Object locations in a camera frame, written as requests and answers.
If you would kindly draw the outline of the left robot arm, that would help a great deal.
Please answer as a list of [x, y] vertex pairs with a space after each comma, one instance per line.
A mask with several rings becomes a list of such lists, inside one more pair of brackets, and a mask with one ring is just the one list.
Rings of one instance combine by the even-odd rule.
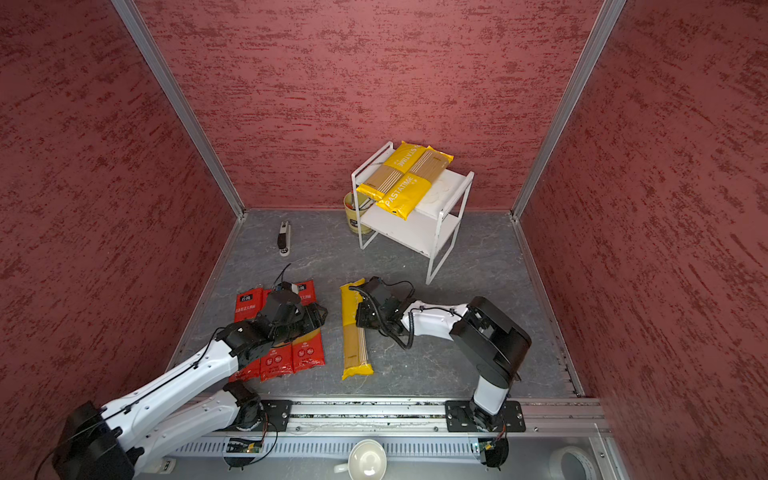
[[151, 463], [226, 427], [266, 433], [261, 398], [230, 376], [325, 323], [326, 308], [303, 305], [288, 283], [253, 319], [217, 328], [188, 360], [148, 384], [66, 419], [51, 464], [61, 479], [132, 479]]

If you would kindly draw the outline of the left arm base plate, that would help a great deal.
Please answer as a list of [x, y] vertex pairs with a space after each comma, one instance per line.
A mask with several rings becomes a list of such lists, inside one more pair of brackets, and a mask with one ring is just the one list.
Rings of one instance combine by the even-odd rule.
[[285, 432], [291, 415], [291, 400], [260, 400], [241, 407], [232, 424], [226, 431], [257, 432], [271, 428]]

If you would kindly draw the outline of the yellow pasta bag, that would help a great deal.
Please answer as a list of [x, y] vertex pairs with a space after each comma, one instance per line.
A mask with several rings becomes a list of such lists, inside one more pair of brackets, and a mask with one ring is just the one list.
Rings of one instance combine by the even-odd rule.
[[422, 145], [402, 142], [375, 171], [356, 187], [356, 191], [380, 201], [425, 153]]
[[384, 163], [401, 173], [401, 176], [376, 205], [406, 220], [453, 159], [453, 155], [437, 151], [431, 146], [402, 142]]
[[342, 379], [353, 376], [370, 376], [374, 369], [368, 359], [365, 330], [356, 325], [358, 305], [363, 301], [362, 296], [351, 289], [352, 286], [362, 286], [364, 279], [343, 285], [340, 288], [342, 305], [342, 336], [343, 336], [343, 372]]

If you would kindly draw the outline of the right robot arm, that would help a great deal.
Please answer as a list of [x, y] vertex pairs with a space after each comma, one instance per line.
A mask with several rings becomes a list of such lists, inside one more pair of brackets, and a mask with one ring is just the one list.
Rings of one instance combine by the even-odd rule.
[[453, 342], [479, 375], [468, 405], [475, 427], [496, 434], [507, 430], [502, 409], [532, 346], [521, 326], [483, 296], [458, 305], [429, 304], [415, 298], [414, 288], [398, 296], [393, 284], [377, 276], [349, 290], [361, 297], [357, 327], [376, 330], [403, 350], [411, 349], [417, 336]]

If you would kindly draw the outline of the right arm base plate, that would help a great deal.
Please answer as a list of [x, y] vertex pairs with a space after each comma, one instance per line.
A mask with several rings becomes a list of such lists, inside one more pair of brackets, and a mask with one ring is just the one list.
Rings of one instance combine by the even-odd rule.
[[521, 404], [505, 401], [496, 414], [489, 414], [473, 401], [449, 400], [445, 402], [445, 416], [449, 432], [478, 432], [498, 434], [522, 433], [526, 424]]

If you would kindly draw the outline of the white two-tier shelf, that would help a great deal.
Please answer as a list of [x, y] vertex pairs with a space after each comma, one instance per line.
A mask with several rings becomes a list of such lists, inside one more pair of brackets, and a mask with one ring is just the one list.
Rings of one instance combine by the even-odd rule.
[[364, 250], [379, 236], [386, 237], [429, 260], [426, 279], [431, 284], [455, 247], [475, 174], [444, 171], [406, 220], [379, 207], [370, 207], [360, 219], [368, 235], [357, 234]]

